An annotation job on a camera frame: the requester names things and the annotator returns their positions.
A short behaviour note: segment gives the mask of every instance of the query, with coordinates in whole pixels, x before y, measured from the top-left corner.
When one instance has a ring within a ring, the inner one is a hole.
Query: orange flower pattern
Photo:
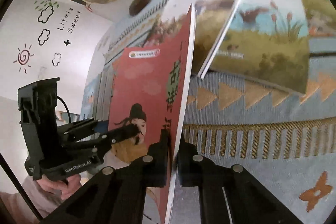
[[[324,171],[322,175],[319,177],[318,181],[316,182],[316,185],[313,188],[303,192],[299,196],[301,200],[308,201],[306,207],[307,212],[310,212],[312,209],[314,209],[318,201],[332,191],[333,187],[327,185],[326,183],[327,183],[327,172]]]

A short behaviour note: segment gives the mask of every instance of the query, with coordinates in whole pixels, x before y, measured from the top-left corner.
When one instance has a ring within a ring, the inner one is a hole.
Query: black hat
[[[142,106],[140,104],[132,105],[131,111],[129,112],[129,119],[141,119],[147,122],[146,113],[142,111]]]

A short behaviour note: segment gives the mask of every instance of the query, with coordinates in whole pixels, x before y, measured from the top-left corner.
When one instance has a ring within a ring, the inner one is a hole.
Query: illustrated beard
[[[136,137],[135,137],[135,143],[134,143],[134,145],[139,144],[139,142],[140,142],[140,137],[139,137],[139,136],[136,136]]]

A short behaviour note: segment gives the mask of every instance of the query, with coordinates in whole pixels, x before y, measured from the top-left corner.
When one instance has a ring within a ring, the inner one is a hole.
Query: human hand
[[[41,186],[43,190],[49,193],[57,194],[58,190],[61,190],[61,199],[65,200],[69,198],[74,192],[76,192],[80,187],[80,175],[73,175],[67,178],[68,185],[63,181],[51,181],[46,175],[43,175],[37,183]]]

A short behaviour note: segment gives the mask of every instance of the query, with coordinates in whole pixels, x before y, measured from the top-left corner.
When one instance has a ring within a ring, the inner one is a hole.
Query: white book edge
[[[228,20],[226,21],[226,23],[223,25],[222,29],[218,33],[214,44],[212,45],[206,59],[204,60],[199,72],[197,73],[197,76],[200,77],[201,79],[204,79],[206,73],[208,72],[208,69],[211,66],[211,63],[214,60],[216,53],[219,47],[221,46],[223,39],[226,36],[227,31],[230,28],[231,22],[233,21],[233,18],[237,12],[240,2],[241,0],[235,0],[233,4],[233,9],[231,10]]]
[[[170,181],[169,181],[168,202],[167,202],[165,224],[169,224],[170,215],[171,215],[171,211],[173,208],[175,181],[176,181],[176,174],[177,174],[176,156],[177,156],[177,152],[179,151],[181,135],[183,134],[182,127],[183,127],[184,114],[185,114],[188,92],[189,92],[191,67],[192,67],[193,53],[194,53],[195,31],[196,31],[196,10],[195,10],[194,4],[192,4],[191,5],[190,32],[189,32],[189,45],[188,45],[188,55],[187,55],[188,57],[187,57],[186,70],[185,70],[185,76],[184,76],[182,101],[181,101],[180,115],[179,115],[178,125],[177,125],[176,141],[175,141],[174,153],[173,153],[173,159],[172,159],[173,164],[172,164],[171,176],[170,176]]]

